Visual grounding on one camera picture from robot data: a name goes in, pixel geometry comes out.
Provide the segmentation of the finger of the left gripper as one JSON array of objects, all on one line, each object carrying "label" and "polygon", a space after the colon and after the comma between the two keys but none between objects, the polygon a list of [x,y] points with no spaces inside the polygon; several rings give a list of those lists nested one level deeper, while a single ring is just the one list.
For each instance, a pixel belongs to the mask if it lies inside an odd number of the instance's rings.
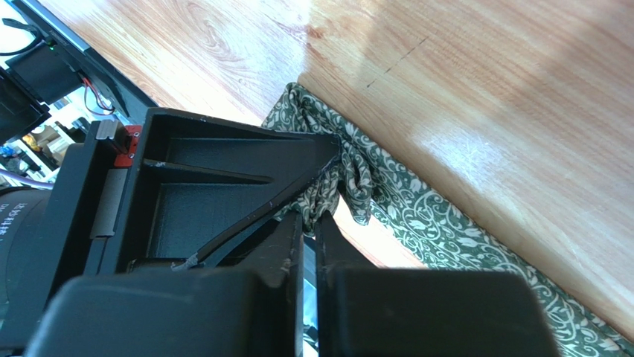
[{"label": "finger of the left gripper", "polygon": [[169,271],[215,266],[338,160],[335,135],[278,132],[151,108],[99,271],[157,259]]}]

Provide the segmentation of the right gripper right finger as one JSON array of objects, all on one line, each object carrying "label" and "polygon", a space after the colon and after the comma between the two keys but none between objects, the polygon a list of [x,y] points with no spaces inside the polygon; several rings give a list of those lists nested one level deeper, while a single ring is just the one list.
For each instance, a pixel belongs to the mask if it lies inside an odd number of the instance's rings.
[{"label": "right gripper right finger", "polygon": [[380,268],[316,224],[321,356],[558,356],[536,295],[497,271]]}]

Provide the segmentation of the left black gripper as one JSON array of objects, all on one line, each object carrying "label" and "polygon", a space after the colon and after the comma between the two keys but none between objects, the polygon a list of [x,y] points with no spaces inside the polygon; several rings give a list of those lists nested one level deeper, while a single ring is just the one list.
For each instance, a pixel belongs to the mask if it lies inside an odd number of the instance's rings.
[{"label": "left black gripper", "polygon": [[81,275],[110,171],[124,177],[141,126],[94,122],[83,143],[72,144],[50,190],[1,190],[1,345],[24,347],[48,302]]}]

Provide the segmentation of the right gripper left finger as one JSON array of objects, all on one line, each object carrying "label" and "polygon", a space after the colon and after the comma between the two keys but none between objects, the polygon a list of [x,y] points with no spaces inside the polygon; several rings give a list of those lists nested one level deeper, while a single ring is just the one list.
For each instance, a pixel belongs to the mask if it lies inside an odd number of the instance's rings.
[{"label": "right gripper left finger", "polygon": [[300,356],[301,217],[287,215],[237,266],[76,277],[27,356]]}]

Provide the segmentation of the green floral patterned tie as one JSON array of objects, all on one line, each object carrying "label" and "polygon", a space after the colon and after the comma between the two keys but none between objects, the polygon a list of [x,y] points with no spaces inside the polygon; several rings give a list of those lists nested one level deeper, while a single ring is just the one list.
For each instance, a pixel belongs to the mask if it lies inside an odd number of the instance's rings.
[{"label": "green floral patterned tie", "polygon": [[286,85],[263,127],[279,132],[332,134],[342,145],[337,164],[286,206],[301,214],[313,235],[325,212],[340,201],[353,220],[378,219],[430,268],[507,271],[524,278],[536,294],[563,356],[631,356],[633,342],[616,332],[479,227],[359,127],[298,83]]}]

